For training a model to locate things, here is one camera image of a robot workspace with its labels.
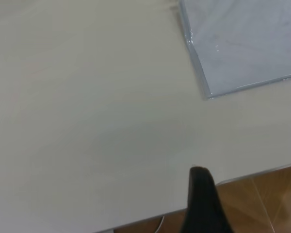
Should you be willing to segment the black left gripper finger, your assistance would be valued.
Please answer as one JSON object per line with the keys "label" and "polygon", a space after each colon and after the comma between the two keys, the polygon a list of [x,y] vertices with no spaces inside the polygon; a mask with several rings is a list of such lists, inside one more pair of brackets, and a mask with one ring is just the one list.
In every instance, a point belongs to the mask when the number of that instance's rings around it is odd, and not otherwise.
{"label": "black left gripper finger", "polygon": [[232,233],[210,171],[195,166],[190,169],[187,211],[182,233]]}

